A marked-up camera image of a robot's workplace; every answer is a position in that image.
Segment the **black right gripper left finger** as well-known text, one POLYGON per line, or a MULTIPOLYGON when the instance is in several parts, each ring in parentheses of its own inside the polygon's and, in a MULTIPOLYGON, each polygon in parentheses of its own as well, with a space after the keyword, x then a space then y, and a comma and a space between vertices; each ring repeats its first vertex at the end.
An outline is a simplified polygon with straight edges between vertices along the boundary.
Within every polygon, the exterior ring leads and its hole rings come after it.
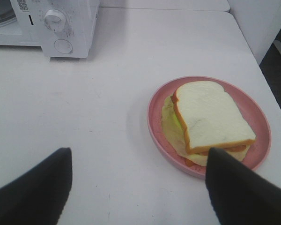
POLYGON ((0 225, 55 225, 73 180, 70 148, 60 148, 0 188, 0 225))

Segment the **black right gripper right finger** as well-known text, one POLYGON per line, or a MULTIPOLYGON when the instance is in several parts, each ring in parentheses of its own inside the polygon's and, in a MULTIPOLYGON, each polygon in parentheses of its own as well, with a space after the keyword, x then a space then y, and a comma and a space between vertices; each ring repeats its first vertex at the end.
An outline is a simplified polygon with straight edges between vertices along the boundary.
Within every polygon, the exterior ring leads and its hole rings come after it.
POLYGON ((281 188, 226 151, 211 148, 206 187, 222 225, 281 225, 281 188))

